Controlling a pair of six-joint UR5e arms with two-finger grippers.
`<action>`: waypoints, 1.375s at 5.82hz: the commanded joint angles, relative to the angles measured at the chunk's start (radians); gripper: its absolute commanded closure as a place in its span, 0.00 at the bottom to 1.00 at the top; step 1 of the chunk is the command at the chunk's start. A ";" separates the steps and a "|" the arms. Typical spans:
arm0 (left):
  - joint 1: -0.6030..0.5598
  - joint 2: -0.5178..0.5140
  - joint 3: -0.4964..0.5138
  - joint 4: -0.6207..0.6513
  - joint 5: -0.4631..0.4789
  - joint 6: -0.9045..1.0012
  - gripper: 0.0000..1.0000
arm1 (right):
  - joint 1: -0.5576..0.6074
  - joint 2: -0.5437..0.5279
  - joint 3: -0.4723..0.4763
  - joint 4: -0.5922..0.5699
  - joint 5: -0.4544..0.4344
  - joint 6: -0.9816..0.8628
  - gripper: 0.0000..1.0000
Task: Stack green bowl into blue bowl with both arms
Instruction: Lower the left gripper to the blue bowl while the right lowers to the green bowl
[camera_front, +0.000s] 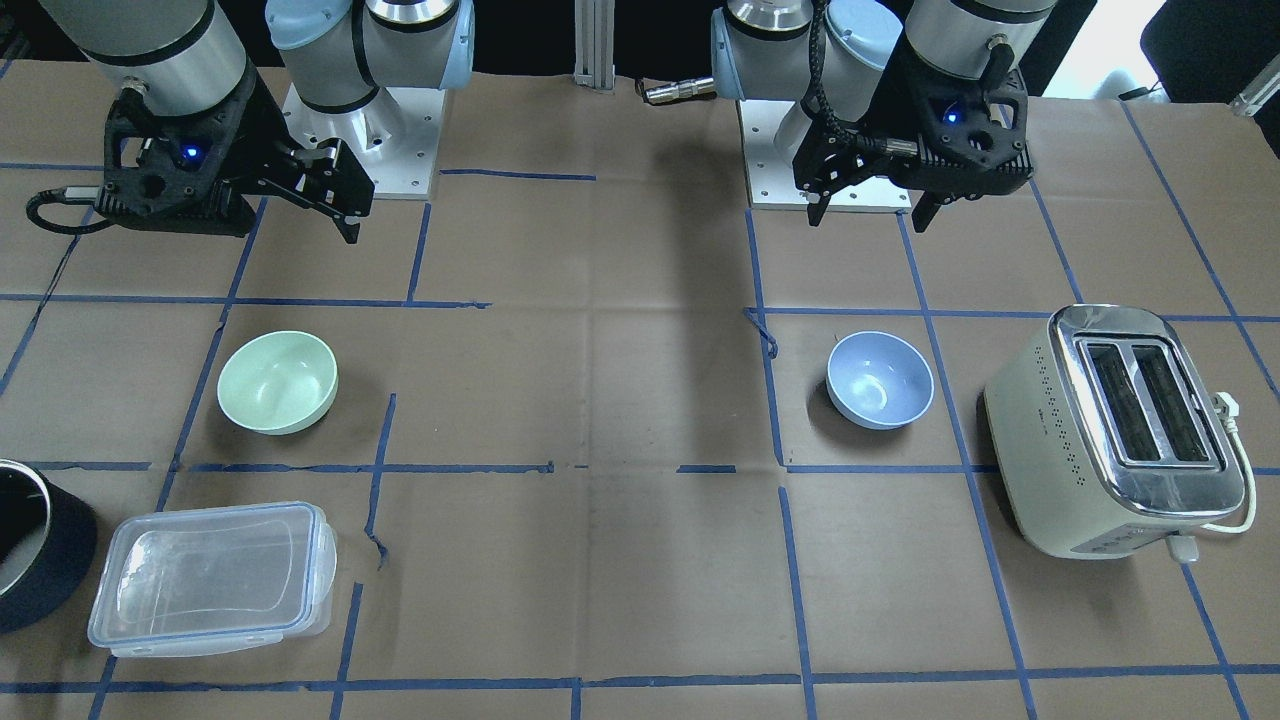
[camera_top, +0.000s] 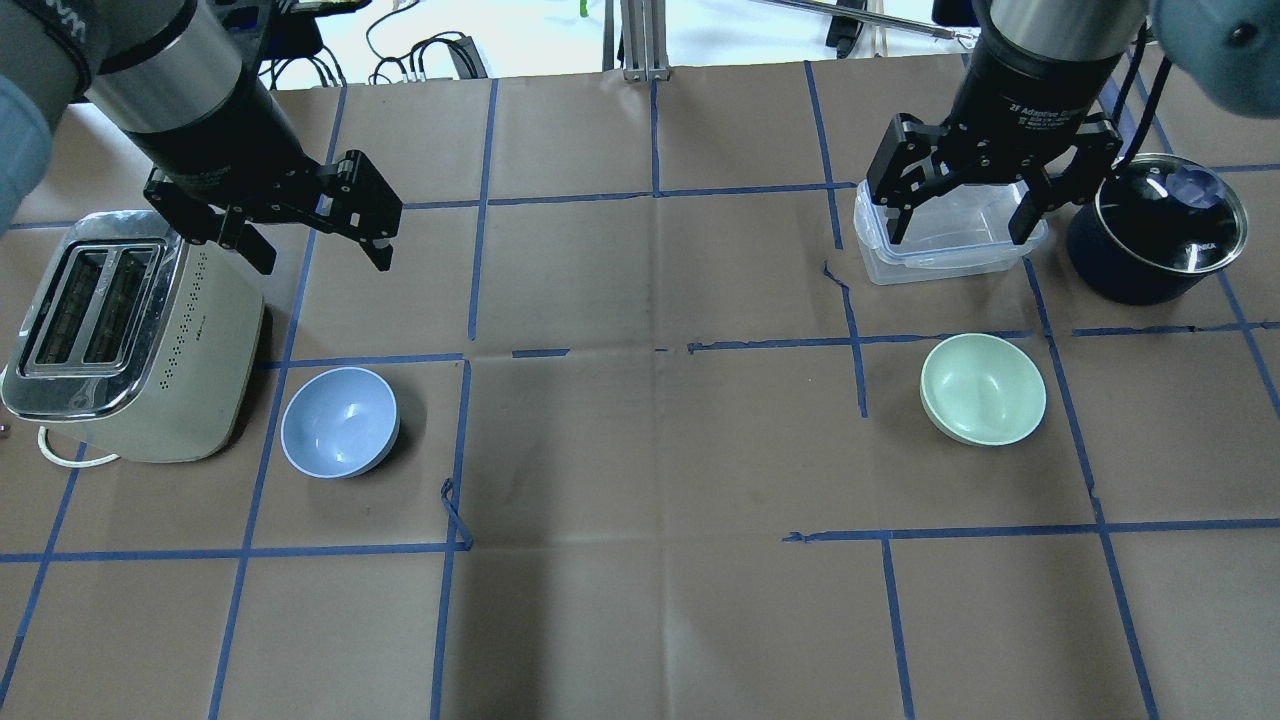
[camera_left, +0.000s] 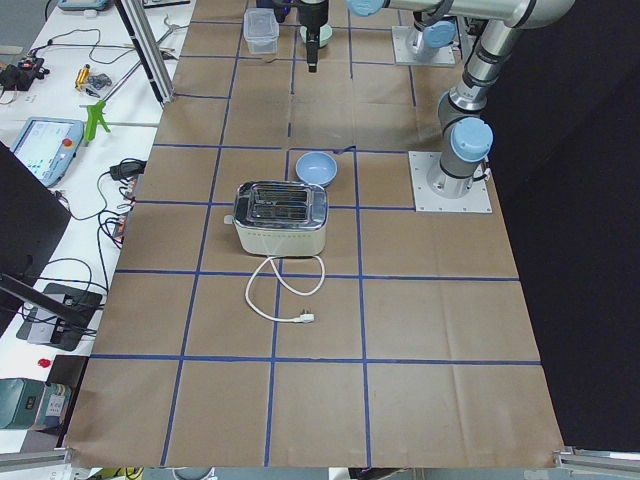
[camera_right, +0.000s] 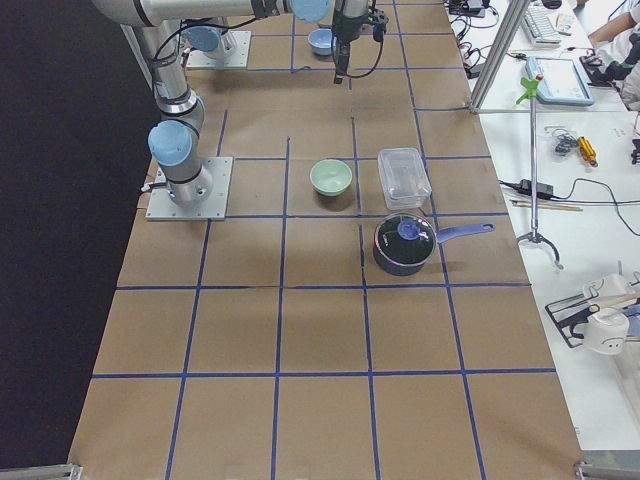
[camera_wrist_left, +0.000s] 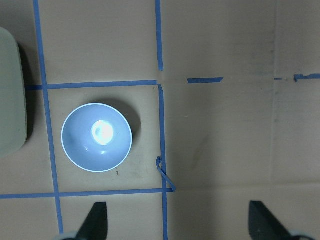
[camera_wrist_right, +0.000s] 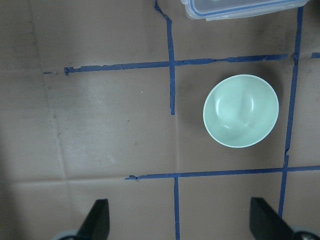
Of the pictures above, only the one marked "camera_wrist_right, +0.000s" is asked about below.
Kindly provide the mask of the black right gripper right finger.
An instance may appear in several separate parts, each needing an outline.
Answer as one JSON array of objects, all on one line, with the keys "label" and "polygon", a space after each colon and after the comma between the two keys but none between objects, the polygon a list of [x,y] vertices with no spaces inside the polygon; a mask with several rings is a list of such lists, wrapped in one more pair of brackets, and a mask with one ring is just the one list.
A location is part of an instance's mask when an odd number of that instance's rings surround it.
[{"label": "black right gripper right finger", "polygon": [[294,231],[261,197],[250,199],[249,229],[255,240],[291,240]]}]

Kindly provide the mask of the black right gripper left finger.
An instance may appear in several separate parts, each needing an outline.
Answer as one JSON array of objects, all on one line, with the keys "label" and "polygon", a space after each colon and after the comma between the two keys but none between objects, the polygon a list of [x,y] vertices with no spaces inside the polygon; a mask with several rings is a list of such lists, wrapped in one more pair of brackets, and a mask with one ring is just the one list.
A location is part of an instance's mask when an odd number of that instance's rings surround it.
[{"label": "black right gripper left finger", "polygon": [[107,240],[110,233],[108,199],[98,199],[93,204],[80,229],[76,240]]}]

